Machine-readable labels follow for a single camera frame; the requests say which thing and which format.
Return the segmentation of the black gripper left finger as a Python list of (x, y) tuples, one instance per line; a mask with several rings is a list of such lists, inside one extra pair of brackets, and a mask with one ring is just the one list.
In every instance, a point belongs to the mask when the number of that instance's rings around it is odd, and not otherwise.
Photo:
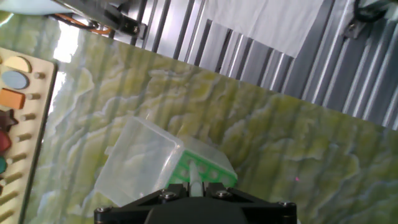
[(144, 224), (154, 208), (187, 198), (189, 186), (188, 182), (170, 184), (122, 207), (98, 207), (94, 210), (94, 224)]

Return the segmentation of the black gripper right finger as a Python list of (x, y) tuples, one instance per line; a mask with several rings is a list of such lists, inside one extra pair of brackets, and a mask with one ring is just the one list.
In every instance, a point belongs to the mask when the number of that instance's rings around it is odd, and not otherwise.
[(293, 202), (267, 202), (222, 183), (203, 183), (203, 206), (212, 223), (296, 224), (297, 205)]

